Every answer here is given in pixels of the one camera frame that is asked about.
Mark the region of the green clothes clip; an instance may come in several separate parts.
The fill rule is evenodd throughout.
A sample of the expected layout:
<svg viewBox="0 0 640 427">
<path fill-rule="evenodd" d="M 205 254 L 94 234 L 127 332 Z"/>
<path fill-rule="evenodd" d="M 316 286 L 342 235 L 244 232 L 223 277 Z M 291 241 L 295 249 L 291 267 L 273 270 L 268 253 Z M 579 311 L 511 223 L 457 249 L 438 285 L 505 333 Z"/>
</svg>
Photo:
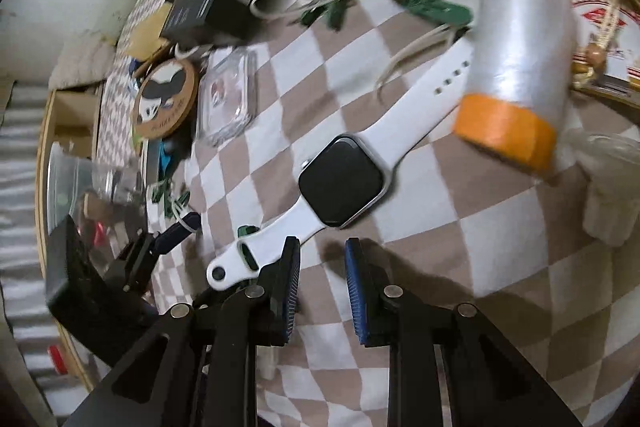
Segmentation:
<svg viewBox="0 0 640 427">
<path fill-rule="evenodd" d="M 329 30 L 340 31 L 343 27 L 349 0 L 314 0 L 311 8 L 299 17 L 299 23 L 310 27 L 323 17 Z"/>
</svg>

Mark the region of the clear plastic storage bin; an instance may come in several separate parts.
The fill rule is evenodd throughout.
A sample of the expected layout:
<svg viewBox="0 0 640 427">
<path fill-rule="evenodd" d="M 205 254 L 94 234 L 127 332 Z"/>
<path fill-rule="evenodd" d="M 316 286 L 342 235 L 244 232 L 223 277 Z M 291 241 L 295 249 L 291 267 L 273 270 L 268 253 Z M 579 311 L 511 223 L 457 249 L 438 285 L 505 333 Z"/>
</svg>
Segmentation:
<svg viewBox="0 0 640 427">
<path fill-rule="evenodd" d="M 71 217 L 89 259 L 100 274 L 120 252 L 146 230 L 144 186 L 139 170 L 99 164 L 64 152 L 54 143 L 50 150 L 48 195 L 77 192 L 75 209 L 58 217 L 52 231 Z"/>
</svg>

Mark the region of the white smart watch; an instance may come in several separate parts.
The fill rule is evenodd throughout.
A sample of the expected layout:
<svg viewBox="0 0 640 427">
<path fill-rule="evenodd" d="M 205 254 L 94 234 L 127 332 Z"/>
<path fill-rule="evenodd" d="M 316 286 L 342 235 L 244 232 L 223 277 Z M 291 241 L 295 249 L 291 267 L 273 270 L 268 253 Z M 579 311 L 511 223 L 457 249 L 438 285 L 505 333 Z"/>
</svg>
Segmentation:
<svg viewBox="0 0 640 427">
<path fill-rule="evenodd" d="M 223 291 L 254 279 L 281 257 L 288 237 L 305 243 L 325 228 L 346 228 L 372 208 L 390 188 L 399 161 L 459 104 L 472 54 L 471 37 L 465 35 L 378 121 L 326 144 L 299 173 L 296 203 L 209 262 L 209 286 Z"/>
</svg>

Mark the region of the cling film roll orange core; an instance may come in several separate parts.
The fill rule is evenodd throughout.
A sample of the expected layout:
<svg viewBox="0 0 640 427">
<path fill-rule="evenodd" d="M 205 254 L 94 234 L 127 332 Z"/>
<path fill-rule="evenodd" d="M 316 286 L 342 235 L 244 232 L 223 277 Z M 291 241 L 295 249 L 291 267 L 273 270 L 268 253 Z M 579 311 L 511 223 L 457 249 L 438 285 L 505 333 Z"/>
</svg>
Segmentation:
<svg viewBox="0 0 640 427">
<path fill-rule="evenodd" d="M 480 0 L 473 44 L 454 133 L 525 171 L 548 172 L 577 44 L 570 0 Z"/>
</svg>

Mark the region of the white fluffy pillow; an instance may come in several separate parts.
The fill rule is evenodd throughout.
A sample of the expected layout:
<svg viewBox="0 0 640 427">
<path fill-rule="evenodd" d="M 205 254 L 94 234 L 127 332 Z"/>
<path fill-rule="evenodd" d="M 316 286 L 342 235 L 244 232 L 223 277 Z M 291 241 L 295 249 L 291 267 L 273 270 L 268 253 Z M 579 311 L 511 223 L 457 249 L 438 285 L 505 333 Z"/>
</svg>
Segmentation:
<svg viewBox="0 0 640 427">
<path fill-rule="evenodd" d="M 49 77 L 51 91 L 89 86 L 107 77 L 115 58 L 115 49 L 108 43 L 97 46 L 72 46 L 64 49 Z"/>
</svg>

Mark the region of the panda cork coaster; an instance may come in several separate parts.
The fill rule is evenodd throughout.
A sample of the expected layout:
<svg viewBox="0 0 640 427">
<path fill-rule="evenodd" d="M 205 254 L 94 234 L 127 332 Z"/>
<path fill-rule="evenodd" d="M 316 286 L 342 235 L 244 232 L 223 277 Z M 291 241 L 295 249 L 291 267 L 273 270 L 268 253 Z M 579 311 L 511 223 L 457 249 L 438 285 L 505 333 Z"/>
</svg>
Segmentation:
<svg viewBox="0 0 640 427">
<path fill-rule="evenodd" d="M 163 139 L 189 116 L 198 94 L 198 72 L 189 61 L 172 58 L 155 67 L 134 100 L 131 121 L 142 139 Z"/>
</svg>

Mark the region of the clear makeup palette case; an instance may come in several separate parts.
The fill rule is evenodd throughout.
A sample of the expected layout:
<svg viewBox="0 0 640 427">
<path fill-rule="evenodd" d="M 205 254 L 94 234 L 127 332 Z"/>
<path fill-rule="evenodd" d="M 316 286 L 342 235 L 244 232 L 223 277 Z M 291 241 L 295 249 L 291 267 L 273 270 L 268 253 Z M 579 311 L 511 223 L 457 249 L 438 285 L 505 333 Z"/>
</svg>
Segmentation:
<svg viewBox="0 0 640 427">
<path fill-rule="evenodd" d="M 243 133 L 257 110 L 257 55 L 246 46 L 209 54 L 198 88 L 195 139 L 217 147 Z"/>
</svg>

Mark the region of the wooden shelf unit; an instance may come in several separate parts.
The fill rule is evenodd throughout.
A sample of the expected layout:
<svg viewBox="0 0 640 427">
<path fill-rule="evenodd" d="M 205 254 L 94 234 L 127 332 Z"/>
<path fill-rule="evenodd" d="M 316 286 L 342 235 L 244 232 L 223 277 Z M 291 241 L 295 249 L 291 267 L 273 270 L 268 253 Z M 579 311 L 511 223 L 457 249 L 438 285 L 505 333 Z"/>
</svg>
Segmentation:
<svg viewBox="0 0 640 427">
<path fill-rule="evenodd" d="M 85 92 L 51 91 L 44 106 L 36 158 L 35 230 L 40 269 L 47 265 L 47 239 L 50 228 L 63 213 L 76 206 L 77 192 L 48 195 L 51 145 L 64 152 L 93 158 L 98 143 L 103 86 L 98 84 Z"/>
</svg>

